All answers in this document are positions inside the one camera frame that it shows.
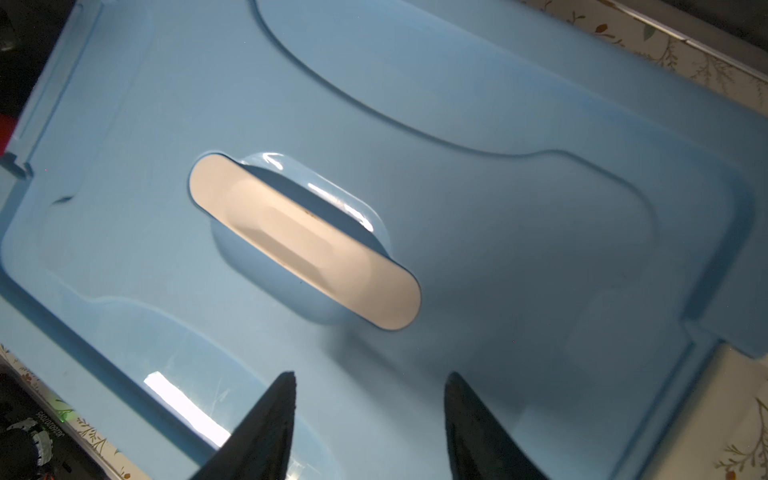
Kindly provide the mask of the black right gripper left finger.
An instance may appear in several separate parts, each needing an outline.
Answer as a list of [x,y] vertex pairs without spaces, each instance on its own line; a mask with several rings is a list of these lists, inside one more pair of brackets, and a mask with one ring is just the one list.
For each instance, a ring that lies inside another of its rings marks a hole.
[[281,373],[192,478],[284,479],[294,432],[296,387],[294,373]]

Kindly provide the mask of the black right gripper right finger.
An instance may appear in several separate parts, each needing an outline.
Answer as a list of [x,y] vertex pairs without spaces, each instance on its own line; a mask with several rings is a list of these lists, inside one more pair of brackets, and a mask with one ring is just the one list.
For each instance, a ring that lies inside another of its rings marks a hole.
[[445,431],[454,479],[543,479],[479,396],[456,372],[444,390]]

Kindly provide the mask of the blue plastic bin lid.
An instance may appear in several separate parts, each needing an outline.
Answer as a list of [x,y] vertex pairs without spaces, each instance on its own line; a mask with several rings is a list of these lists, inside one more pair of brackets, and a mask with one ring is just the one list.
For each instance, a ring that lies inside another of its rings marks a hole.
[[767,121],[516,1],[77,1],[1,159],[1,350],[153,479],[283,372],[284,479],[644,479],[767,358]]

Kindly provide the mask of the white plastic storage bin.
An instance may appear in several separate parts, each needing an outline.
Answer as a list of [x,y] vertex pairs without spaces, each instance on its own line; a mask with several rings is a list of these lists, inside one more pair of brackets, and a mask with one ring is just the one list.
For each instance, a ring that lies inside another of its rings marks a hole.
[[767,358],[716,350],[644,479],[765,479]]

